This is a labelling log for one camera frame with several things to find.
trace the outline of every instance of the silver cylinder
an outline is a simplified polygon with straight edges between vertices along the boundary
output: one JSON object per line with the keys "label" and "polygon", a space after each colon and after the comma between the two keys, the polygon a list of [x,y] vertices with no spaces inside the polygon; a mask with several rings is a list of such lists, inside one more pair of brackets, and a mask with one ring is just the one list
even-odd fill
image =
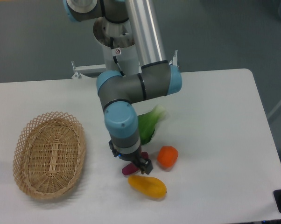
{"label": "silver cylinder", "polygon": [[88,13],[95,8],[97,0],[67,0],[67,3],[78,13]]}
{"label": "silver cylinder", "polygon": [[140,65],[164,61],[165,53],[152,0],[126,0]]}

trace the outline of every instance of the leafy green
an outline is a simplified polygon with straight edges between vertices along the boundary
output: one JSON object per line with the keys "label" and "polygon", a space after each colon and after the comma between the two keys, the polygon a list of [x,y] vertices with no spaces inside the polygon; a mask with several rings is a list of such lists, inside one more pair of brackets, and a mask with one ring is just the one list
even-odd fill
{"label": "leafy green", "polygon": [[157,105],[148,113],[138,116],[140,142],[142,145],[149,143],[155,132],[155,125],[164,118],[166,110],[163,106]]}

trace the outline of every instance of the purple object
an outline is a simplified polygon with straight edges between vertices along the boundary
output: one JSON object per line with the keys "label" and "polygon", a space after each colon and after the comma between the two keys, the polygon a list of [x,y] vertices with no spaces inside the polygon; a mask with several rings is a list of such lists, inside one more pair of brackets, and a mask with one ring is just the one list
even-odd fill
{"label": "purple object", "polygon": [[[141,152],[141,156],[142,158],[144,159],[148,159],[149,158],[149,155],[147,152]],[[139,169],[133,164],[133,163],[129,163],[127,166],[125,166],[123,169],[122,169],[122,174],[127,176],[127,175],[130,175],[130,174],[133,174],[135,173],[136,171],[138,171]]]}

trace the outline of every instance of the wicker basket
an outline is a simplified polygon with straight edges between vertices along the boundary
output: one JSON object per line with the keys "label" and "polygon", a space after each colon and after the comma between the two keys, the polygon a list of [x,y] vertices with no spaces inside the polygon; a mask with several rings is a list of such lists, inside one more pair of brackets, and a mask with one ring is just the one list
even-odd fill
{"label": "wicker basket", "polygon": [[37,199],[61,196],[74,187],[84,163],[84,130],[75,117],[51,112],[23,129],[13,161],[14,179]]}

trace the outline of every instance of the yellow mango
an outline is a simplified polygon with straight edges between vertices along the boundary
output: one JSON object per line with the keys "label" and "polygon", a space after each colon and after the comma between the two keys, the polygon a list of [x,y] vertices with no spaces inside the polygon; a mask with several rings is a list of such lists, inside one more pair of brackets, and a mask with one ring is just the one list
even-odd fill
{"label": "yellow mango", "polygon": [[128,183],[149,197],[162,198],[167,193],[165,184],[155,177],[132,175],[128,178]]}

